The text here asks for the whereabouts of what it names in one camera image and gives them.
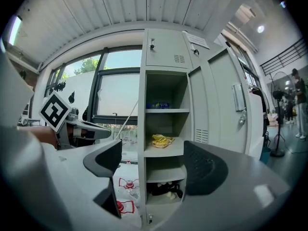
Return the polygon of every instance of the ceiling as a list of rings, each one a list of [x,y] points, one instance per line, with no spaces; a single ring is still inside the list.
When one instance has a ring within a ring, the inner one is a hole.
[[[208,25],[218,26],[216,19],[224,23],[222,30],[240,4],[232,0],[25,0],[18,11],[23,22],[14,48],[38,65],[70,42],[115,24],[167,22],[205,33]]]
[[[280,2],[280,0],[244,0],[244,5],[252,9],[255,17],[245,21],[239,13],[236,13],[230,22],[259,49],[264,39],[271,36],[280,25],[291,20],[287,9],[284,9]],[[259,26],[264,26],[263,33],[257,32]]]

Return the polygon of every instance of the cable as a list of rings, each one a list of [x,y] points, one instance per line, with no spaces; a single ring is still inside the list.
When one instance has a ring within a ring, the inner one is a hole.
[[[269,137],[268,137],[267,141],[269,141],[269,144],[267,144],[267,148],[269,148],[270,147],[270,142],[271,142]]]
[[[130,118],[131,114],[133,113],[134,109],[136,108],[137,103],[138,103],[138,100],[137,100],[135,106],[133,107],[132,111],[130,112],[130,115],[127,117],[126,121],[125,121],[124,124],[122,125],[122,127],[121,127],[119,133],[117,134],[117,136],[116,136],[116,138],[115,138],[115,140],[119,137],[120,133],[122,132],[123,127],[126,125],[128,119]]]

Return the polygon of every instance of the window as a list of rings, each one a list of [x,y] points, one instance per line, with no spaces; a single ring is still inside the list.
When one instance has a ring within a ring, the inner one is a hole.
[[[93,90],[92,122],[123,124],[139,95],[141,46],[108,49]],[[127,125],[137,124],[138,105]]]
[[[111,130],[111,139],[115,139],[122,127],[117,124],[98,123],[98,125]],[[137,150],[137,132],[138,126],[125,125],[119,134],[118,138],[122,139],[122,146],[125,151]]]
[[[83,60],[67,65],[61,76],[61,80],[68,79],[77,75],[93,72],[96,70],[101,55],[91,56]]]
[[[116,51],[108,53],[104,70],[124,68],[124,67],[140,67],[142,50]]]
[[[139,74],[102,76],[98,94],[98,115],[129,116],[138,100]],[[138,113],[138,105],[132,116]]]
[[[65,102],[79,110],[78,118],[82,119],[89,105],[90,90],[100,57],[101,54],[80,57],[55,69],[51,73],[45,97],[56,91]]]
[[[90,122],[123,124],[138,100],[141,49],[141,45],[104,48],[64,63],[51,73],[45,97],[56,91],[78,108],[79,119],[88,107]],[[127,126],[137,125],[137,113],[138,105]]]
[[[225,38],[231,45],[231,51],[233,55],[239,60],[242,70],[245,73],[248,83],[252,86],[261,87],[259,77],[257,76],[254,65],[252,64],[248,54],[240,46],[235,44],[232,40]]]

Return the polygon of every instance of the tree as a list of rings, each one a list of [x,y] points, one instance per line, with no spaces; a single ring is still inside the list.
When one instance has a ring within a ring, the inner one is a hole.
[[[57,79],[59,73],[60,73],[60,70],[57,71],[55,80]],[[66,72],[64,72],[64,73],[62,74],[61,79],[67,79],[67,78],[69,78],[69,77],[70,77],[70,76],[69,76]]]
[[[82,60],[81,67],[74,70],[75,75],[84,74],[87,72],[95,71],[98,64],[98,60],[92,59],[92,57]]]
[[[67,73],[63,73],[62,74],[62,78],[61,79],[67,79],[67,78],[69,78],[70,76],[67,74]]]

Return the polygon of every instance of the railing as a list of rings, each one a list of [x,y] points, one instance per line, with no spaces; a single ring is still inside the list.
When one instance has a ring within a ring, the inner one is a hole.
[[[274,71],[281,69],[288,64],[296,61],[307,53],[307,46],[304,39],[300,39],[295,44],[291,45],[288,49],[279,53],[277,56],[261,64],[265,75],[269,75]]]

